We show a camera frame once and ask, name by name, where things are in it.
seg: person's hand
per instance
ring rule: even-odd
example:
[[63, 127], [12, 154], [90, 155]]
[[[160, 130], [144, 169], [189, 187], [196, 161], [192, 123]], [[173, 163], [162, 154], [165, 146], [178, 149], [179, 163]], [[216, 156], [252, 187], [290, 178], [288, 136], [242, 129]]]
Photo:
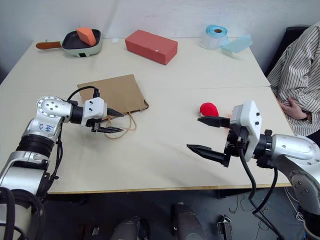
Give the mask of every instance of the person's hand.
[[291, 106], [284, 105], [282, 102], [279, 102], [280, 107], [282, 108], [283, 112], [290, 117], [296, 120], [302, 120], [307, 117], [307, 114], [304, 113], [301, 107], [293, 100], [291, 97], [288, 98], [289, 103]]

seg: wall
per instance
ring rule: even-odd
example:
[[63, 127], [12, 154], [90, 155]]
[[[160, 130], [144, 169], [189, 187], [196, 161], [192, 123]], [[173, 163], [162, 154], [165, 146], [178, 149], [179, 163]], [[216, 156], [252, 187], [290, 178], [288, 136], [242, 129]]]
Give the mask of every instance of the wall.
[[196, 38], [206, 25], [251, 34], [251, 50], [268, 67], [285, 28], [320, 21], [319, 0], [1, 0], [0, 81], [33, 40], [63, 40], [78, 26], [104, 37], [125, 38], [136, 29], [170, 38]]

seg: white table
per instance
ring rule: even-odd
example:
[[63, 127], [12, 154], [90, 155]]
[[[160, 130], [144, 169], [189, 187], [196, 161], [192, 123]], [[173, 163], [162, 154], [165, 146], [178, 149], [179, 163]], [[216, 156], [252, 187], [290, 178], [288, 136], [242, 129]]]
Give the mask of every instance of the white table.
[[[238, 158], [226, 168], [187, 149], [186, 144], [199, 144], [224, 150], [227, 130], [197, 121], [201, 103], [213, 102], [228, 117], [235, 105], [255, 100], [263, 130], [292, 131], [249, 49], [234, 59], [205, 50], [198, 41], [178, 39], [179, 53], [167, 66], [127, 52], [122, 41], [104, 40], [101, 52], [89, 58], [68, 57], [60, 49], [39, 51], [33, 44], [0, 85], [0, 166], [16, 149], [40, 97], [65, 98], [79, 83], [134, 74], [150, 105], [133, 114], [137, 130], [111, 140], [65, 124], [60, 178], [51, 193], [249, 188]], [[209, 61], [218, 67], [209, 68]], [[74, 99], [81, 102], [80, 96]], [[128, 117], [112, 124], [126, 127]], [[52, 169], [55, 149], [50, 159]], [[258, 168], [254, 160], [249, 166], [260, 187], [271, 184], [271, 170]], [[288, 181], [280, 174], [278, 183]]]

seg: black chair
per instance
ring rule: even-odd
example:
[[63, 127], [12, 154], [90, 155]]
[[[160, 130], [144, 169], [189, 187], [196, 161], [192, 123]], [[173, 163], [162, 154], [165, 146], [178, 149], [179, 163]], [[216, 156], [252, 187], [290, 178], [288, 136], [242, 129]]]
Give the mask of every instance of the black chair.
[[264, 75], [267, 77], [271, 70], [274, 68], [276, 63], [278, 62], [279, 58], [283, 54], [283, 52], [286, 50], [286, 48], [293, 43], [296, 39], [300, 37], [300, 35], [306, 30], [308, 26], [290, 26], [287, 27], [284, 33], [284, 36], [282, 38], [282, 41], [280, 42], [280, 45], [278, 49], [275, 52], [275, 55], [273, 56], [273, 59], [268, 67], [268, 69], [264, 72]]

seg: person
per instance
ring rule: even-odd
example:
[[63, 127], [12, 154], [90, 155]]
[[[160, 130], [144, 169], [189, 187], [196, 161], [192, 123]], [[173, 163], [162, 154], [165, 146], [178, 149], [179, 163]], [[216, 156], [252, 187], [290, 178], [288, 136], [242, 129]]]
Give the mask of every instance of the person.
[[320, 22], [286, 48], [267, 79], [293, 132], [320, 146]]

